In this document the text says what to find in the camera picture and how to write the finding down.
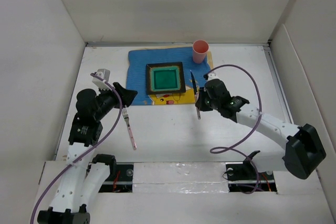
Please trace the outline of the pink handled knife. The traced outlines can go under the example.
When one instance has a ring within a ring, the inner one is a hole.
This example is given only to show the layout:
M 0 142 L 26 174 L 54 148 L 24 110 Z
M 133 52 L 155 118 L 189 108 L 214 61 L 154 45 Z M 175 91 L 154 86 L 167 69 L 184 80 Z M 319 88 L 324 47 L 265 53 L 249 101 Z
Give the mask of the pink handled knife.
M 193 85 L 195 103 L 197 103 L 198 94 L 197 94 L 196 80 L 195 80 L 195 77 L 194 77 L 192 71 L 190 71 L 190 73 L 191 73 L 191 80 L 192 80 L 192 85 Z M 200 114 L 200 111 L 199 111 L 198 107 L 196 107 L 196 114 L 197 114 L 197 119 L 200 120 L 201 119 L 201 114 Z

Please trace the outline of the pink handled fork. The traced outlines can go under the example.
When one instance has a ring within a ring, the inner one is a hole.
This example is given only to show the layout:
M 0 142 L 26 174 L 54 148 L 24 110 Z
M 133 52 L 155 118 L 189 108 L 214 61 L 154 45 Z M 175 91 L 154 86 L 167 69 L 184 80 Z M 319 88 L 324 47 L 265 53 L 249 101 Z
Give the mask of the pink handled fork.
M 131 141 L 132 148 L 135 151 L 137 149 L 137 146 L 136 146 L 136 143 L 135 143 L 135 140 L 134 140 L 134 137 L 133 137 L 133 133 L 132 133 L 130 122 L 129 122 L 129 115 L 128 115 L 128 112 L 127 112 L 126 108 L 122 109 L 122 116 L 123 116 L 124 121 L 125 121 L 126 126 L 127 126 L 127 130 L 128 130 L 128 134 L 129 134 L 129 138 L 130 138 L 130 141 Z

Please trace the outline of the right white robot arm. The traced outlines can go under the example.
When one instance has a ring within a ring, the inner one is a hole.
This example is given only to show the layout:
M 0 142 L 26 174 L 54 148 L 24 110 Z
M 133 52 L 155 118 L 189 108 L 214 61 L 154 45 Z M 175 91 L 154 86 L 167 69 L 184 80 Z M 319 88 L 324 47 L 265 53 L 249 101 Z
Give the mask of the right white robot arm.
M 243 173 L 254 179 L 261 172 L 286 170 L 299 179 L 307 179 L 326 158 L 317 130 L 310 124 L 298 126 L 284 122 L 240 96 L 231 96 L 223 81 L 213 79 L 200 88 L 196 107 L 216 110 L 224 118 L 247 126 L 278 144 L 283 151 L 272 156 L 258 154 L 243 165 Z

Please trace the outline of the green square ceramic plate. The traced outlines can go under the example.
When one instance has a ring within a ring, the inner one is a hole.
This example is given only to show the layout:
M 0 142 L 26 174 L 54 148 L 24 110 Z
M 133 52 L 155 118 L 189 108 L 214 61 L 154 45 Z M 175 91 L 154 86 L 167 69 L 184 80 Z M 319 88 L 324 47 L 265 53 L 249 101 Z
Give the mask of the green square ceramic plate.
M 146 65 L 146 93 L 185 93 L 182 62 L 151 63 Z

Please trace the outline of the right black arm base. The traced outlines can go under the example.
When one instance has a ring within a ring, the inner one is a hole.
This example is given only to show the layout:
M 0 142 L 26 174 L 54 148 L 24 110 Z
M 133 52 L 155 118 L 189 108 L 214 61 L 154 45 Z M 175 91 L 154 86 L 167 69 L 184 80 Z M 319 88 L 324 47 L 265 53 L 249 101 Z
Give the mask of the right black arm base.
M 244 157 L 240 162 L 226 162 L 226 170 L 222 177 L 228 182 L 229 192 L 241 192 L 243 194 L 251 194 L 253 192 L 277 192 L 275 178 L 273 173 L 260 172 L 254 161 L 254 157 L 260 151 L 253 151 L 249 155 L 233 149 Z

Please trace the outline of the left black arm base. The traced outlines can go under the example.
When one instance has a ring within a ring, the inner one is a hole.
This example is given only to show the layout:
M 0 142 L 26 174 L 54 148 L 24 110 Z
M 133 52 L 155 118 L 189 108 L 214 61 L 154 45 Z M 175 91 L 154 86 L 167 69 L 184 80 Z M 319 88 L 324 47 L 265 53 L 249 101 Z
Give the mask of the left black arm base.
M 117 163 L 114 155 L 97 154 L 88 164 L 87 174 L 95 163 L 109 166 L 110 175 L 101 185 L 100 193 L 131 193 L 133 188 L 133 163 Z

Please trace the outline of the pink plastic cup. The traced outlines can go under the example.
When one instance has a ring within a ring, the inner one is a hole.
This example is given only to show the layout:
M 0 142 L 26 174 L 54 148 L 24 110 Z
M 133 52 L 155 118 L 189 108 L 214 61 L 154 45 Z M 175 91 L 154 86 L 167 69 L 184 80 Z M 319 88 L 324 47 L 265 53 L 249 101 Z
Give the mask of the pink plastic cup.
M 202 63 L 207 55 L 209 50 L 209 45 L 204 40 L 197 40 L 193 43 L 193 61 L 197 64 Z

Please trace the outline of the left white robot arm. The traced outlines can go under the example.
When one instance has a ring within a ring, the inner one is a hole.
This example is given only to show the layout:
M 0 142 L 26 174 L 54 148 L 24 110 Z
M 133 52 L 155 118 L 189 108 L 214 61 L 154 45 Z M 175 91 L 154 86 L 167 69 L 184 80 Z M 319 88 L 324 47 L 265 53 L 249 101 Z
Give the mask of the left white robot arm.
M 106 138 L 101 136 L 101 120 L 112 110 L 129 107 L 137 91 L 119 83 L 98 82 L 99 94 L 84 89 L 77 94 L 76 114 L 70 134 L 66 167 L 47 186 L 38 202 L 56 181 L 60 184 L 48 209 L 33 209 L 31 222 L 89 223 L 89 209 L 105 180 L 117 176 L 115 156 L 94 154 Z

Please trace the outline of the blue yellow cartoon placemat cloth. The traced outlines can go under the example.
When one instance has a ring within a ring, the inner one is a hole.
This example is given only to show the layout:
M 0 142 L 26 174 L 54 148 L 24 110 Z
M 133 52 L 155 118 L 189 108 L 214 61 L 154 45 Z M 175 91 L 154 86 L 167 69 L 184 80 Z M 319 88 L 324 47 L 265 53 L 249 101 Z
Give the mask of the blue yellow cartoon placemat cloth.
M 138 92 L 133 105 L 180 105 L 194 104 L 194 91 L 191 75 L 194 76 L 197 87 L 205 83 L 203 75 L 213 68 L 212 53 L 200 64 L 192 59 L 192 47 L 172 47 L 139 49 L 129 51 L 129 68 L 127 73 L 127 89 Z M 185 78 L 185 93 L 146 93 L 146 66 L 151 63 L 181 62 Z

